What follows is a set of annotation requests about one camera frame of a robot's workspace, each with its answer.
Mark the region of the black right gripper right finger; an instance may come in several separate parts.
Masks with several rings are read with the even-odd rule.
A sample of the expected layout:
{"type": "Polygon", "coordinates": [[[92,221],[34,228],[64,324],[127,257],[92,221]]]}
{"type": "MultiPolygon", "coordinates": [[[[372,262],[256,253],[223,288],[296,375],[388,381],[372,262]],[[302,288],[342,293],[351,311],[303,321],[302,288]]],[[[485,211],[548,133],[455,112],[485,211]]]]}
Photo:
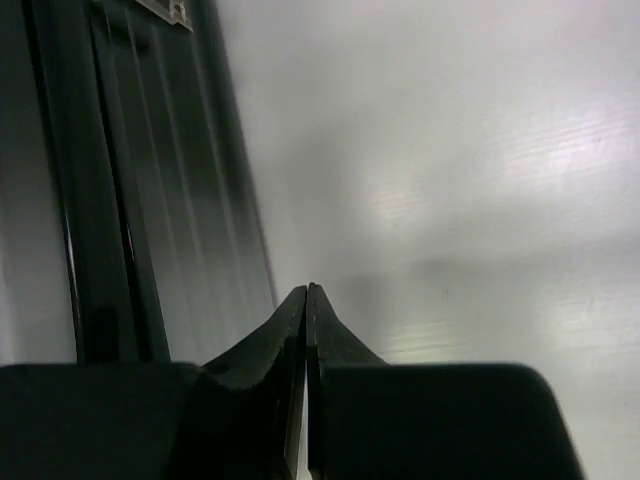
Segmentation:
{"type": "Polygon", "coordinates": [[[518,363],[391,364],[306,299],[308,468],[316,479],[580,479],[556,397],[518,363]]]}

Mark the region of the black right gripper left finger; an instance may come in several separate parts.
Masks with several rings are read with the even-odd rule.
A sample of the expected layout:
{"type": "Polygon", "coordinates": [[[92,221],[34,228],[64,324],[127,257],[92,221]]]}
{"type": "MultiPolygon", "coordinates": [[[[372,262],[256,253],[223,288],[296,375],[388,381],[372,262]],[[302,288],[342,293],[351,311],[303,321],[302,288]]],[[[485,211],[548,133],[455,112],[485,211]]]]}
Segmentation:
{"type": "Polygon", "coordinates": [[[306,290],[204,365],[1,370],[5,479],[290,479],[297,468],[306,290]]]}

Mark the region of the small space print suitcase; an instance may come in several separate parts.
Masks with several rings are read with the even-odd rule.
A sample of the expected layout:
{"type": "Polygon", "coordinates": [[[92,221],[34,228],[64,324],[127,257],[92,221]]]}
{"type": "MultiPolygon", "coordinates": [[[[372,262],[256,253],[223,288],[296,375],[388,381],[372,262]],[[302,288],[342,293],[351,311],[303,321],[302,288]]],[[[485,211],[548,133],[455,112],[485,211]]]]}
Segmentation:
{"type": "Polygon", "coordinates": [[[276,304],[217,6],[1,5],[1,360],[205,363],[276,304]]]}

